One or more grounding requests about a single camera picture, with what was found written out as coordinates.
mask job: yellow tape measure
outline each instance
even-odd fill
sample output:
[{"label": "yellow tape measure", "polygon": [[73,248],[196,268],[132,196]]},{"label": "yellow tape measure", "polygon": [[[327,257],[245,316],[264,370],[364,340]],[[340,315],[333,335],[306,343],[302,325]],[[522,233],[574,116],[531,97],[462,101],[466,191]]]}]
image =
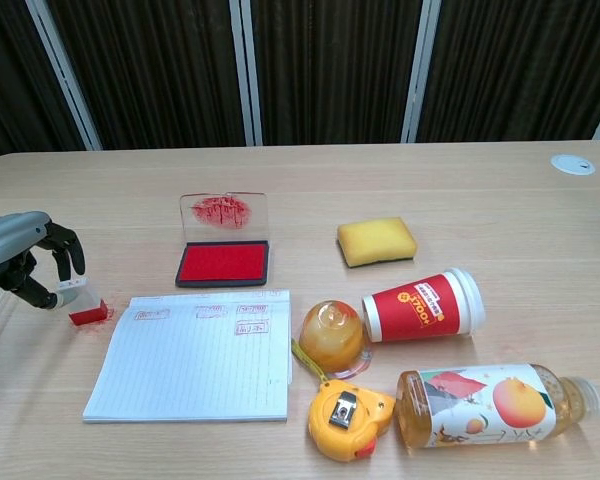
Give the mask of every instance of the yellow tape measure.
[{"label": "yellow tape measure", "polygon": [[370,456],[391,423],[395,398],[330,380],[294,339],[291,351],[320,378],[320,391],[309,407],[309,434],[318,449],[341,462]]},{"label": "yellow tape measure", "polygon": [[309,370],[315,373],[318,376],[318,378],[320,378],[320,383],[326,383],[329,381],[329,379],[324,374],[322,369],[318,366],[318,364],[311,360],[311,358],[309,358],[309,355],[304,353],[302,347],[300,347],[298,342],[296,342],[293,338],[291,339],[291,351],[296,356],[296,358],[304,364],[305,367],[307,367]]}]

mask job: bottle cap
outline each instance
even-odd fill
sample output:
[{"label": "bottle cap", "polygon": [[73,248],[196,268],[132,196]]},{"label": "bottle cap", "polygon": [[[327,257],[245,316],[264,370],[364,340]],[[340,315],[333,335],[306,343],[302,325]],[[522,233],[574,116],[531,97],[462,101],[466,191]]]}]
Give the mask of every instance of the bottle cap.
[{"label": "bottle cap", "polygon": [[584,400],[584,417],[583,420],[588,420],[600,414],[600,394],[598,389],[589,381],[581,377],[567,377],[573,383]]}]

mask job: white cup lid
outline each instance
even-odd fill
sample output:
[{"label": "white cup lid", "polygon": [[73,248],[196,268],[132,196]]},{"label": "white cup lid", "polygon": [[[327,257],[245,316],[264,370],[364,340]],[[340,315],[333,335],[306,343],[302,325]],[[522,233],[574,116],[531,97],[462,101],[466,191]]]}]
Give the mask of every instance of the white cup lid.
[{"label": "white cup lid", "polygon": [[373,296],[366,295],[362,297],[362,310],[364,312],[364,325],[367,334],[372,342],[382,341],[382,326],[380,325],[380,315],[376,308],[376,302]]},{"label": "white cup lid", "polygon": [[472,333],[484,323],[486,317],[478,285],[466,270],[449,268],[447,272],[453,274],[462,287],[469,307],[469,333]]}]

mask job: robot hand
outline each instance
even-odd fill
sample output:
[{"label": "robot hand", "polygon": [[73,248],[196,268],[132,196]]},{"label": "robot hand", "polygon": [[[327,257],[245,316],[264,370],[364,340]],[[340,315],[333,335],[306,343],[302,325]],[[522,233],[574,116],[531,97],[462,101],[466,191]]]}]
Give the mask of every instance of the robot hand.
[{"label": "robot hand", "polygon": [[71,263],[76,273],[84,274],[84,254],[74,231],[53,223],[44,212],[14,213],[0,217],[0,288],[34,307],[59,308],[72,298],[50,293],[30,277],[36,259],[29,249],[35,245],[52,251],[61,281],[71,278]]}]

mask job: red stamp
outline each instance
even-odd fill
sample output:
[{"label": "red stamp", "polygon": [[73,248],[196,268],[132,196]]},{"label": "red stamp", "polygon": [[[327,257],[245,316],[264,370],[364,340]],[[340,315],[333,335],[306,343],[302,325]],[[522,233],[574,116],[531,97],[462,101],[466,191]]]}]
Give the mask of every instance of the red stamp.
[{"label": "red stamp", "polygon": [[133,317],[134,320],[164,320],[171,316],[171,310],[163,308],[162,310],[140,310]]},{"label": "red stamp", "polygon": [[243,228],[251,216],[249,205],[233,197],[206,198],[191,209],[199,222],[221,228]]},{"label": "red stamp", "polygon": [[196,307],[196,318],[222,318],[227,316],[224,305],[200,305]]},{"label": "red stamp", "polygon": [[239,305],[238,313],[251,314],[251,315],[262,315],[267,313],[269,305]]},{"label": "red stamp", "polygon": [[236,322],[236,335],[252,335],[255,333],[268,333],[269,320],[244,321]]}]

